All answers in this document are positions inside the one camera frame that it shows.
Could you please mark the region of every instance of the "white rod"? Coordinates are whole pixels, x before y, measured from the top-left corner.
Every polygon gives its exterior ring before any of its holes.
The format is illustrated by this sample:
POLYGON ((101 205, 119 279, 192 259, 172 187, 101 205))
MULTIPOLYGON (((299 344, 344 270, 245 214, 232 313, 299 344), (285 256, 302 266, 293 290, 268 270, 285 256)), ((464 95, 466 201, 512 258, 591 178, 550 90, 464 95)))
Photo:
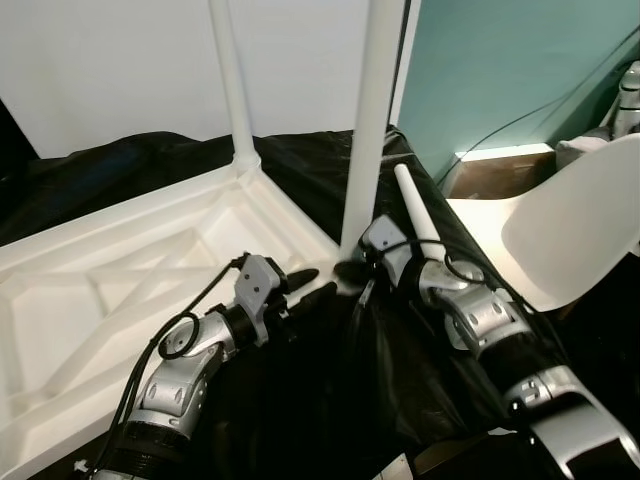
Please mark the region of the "white rod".
POLYGON ((371 223, 395 73, 404 2, 371 0, 351 148, 340 257, 349 258, 371 223))
POLYGON ((260 156, 253 146, 249 109, 227 0, 209 0, 209 12, 213 24, 213 35, 216 39, 227 110, 231 119, 231 135, 235 150, 233 164, 238 173, 242 174, 259 166, 260 156))
MULTIPOLYGON (((416 231, 418 238, 425 240, 440 240, 438 230, 436 230, 436 226, 433 224, 433 220, 431 220, 431 215, 429 215, 427 207, 424 206, 422 197, 420 197, 420 194, 418 193, 416 184, 414 183, 407 166, 400 163, 395 166, 393 171, 398 179, 398 184, 402 191, 402 198, 404 198, 404 203, 407 206, 409 216, 411 217, 413 229, 416 231)), ((423 243, 420 247, 425 257, 440 260, 442 262, 444 261, 446 251, 442 245, 423 243)))

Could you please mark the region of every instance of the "white plastic frame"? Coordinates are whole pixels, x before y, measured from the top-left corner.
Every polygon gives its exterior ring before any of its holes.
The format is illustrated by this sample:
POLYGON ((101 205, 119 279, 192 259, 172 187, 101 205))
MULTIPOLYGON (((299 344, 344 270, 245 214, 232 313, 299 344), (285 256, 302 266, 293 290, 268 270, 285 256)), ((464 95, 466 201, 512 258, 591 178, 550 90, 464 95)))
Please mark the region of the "white plastic frame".
MULTIPOLYGON (((319 268, 300 295, 339 258, 259 168, 226 2, 210 7, 232 165, 0 248, 1 480, 28 478, 104 432, 148 339, 230 258, 251 251, 285 271, 319 268)), ((343 252, 371 221, 401 19, 396 0, 371 0, 350 170, 366 178, 349 183, 343 252)), ((196 312, 229 301, 233 281, 196 312)))

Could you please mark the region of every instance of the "metal bracket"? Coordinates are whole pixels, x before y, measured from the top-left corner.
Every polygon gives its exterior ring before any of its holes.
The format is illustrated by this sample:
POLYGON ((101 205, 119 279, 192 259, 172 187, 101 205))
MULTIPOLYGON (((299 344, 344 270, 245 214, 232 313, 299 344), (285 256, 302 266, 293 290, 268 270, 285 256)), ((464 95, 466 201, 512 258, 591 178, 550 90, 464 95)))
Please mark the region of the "metal bracket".
POLYGON ((267 308, 267 299, 280 284, 278 272, 264 257, 259 255, 247 257, 236 281, 234 304, 240 305, 253 323, 257 334, 257 346, 269 340, 267 327, 264 324, 264 311, 267 308))
MULTIPOLYGON (((361 238, 362 246, 366 250, 373 250, 379 253, 382 250, 402 243, 407 237, 398 226, 386 215, 376 218, 367 228, 361 238)), ((381 263, 389 275, 389 280, 394 287, 400 283, 400 278, 407 263, 412 257, 411 246, 404 245, 390 251, 382 257, 381 263)))

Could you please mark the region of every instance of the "white vertical pole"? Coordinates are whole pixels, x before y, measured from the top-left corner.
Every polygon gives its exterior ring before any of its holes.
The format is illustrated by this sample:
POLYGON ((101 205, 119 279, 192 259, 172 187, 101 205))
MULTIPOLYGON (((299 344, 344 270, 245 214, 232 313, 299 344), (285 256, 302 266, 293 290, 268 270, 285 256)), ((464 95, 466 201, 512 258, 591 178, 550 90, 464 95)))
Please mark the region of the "white vertical pole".
POLYGON ((213 23, 213 34, 216 39, 227 110, 231 119, 231 135, 235 149, 233 164, 238 173, 242 174, 259 166, 260 156, 253 146, 249 109, 247 108, 227 0, 209 0, 209 12, 213 23))
POLYGON ((371 0, 351 148, 340 257, 349 258, 371 223, 391 102, 404 2, 371 0))

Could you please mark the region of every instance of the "white wall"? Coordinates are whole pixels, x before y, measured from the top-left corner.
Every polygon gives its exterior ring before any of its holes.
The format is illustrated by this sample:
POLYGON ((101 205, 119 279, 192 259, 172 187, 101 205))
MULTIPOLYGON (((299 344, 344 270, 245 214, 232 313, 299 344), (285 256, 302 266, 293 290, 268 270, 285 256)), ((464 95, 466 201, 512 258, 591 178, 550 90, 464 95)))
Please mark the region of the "white wall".
MULTIPOLYGON (((230 4, 254 133, 353 128, 368 1, 230 4)), ((206 0, 5 0, 0 39, 0 98, 41 157, 229 133, 206 0)))

